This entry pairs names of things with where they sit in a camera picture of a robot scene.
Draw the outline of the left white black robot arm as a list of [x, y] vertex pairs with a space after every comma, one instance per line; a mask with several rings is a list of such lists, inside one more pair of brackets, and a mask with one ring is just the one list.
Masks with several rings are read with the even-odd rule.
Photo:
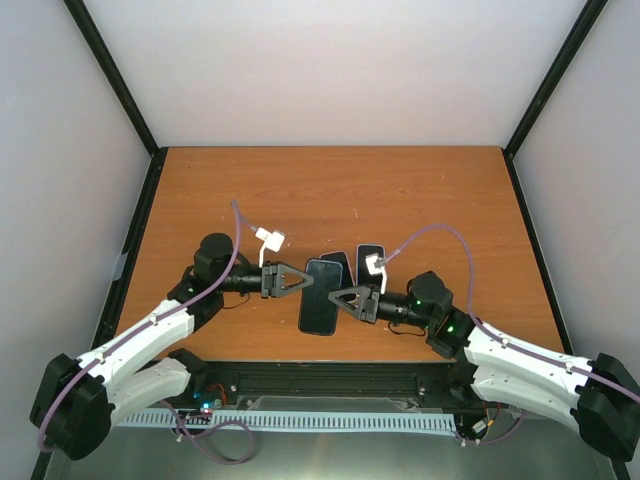
[[201, 400], [208, 378], [195, 355], [180, 350], [154, 367], [149, 361], [205, 326], [227, 292], [280, 298], [313, 283], [286, 263], [250, 263], [226, 234], [206, 236], [178, 284], [142, 320], [76, 358], [60, 354], [47, 364], [29, 415], [38, 447], [82, 459], [122, 420], [156, 402]]

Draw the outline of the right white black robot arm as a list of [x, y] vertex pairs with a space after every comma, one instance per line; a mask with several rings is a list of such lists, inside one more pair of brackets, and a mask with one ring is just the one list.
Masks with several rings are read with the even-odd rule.
[[611, 460], [633, 459], [639, 384], [617, 358], [572, 356], [510, 336], [455, 307], [453, 293], [433, 272], [409, 281], [403, 294], [356, 286], [328, 299], [362, 322], [424, 329], [431, 349], [464, 371], [454, 390], [552, 419]]

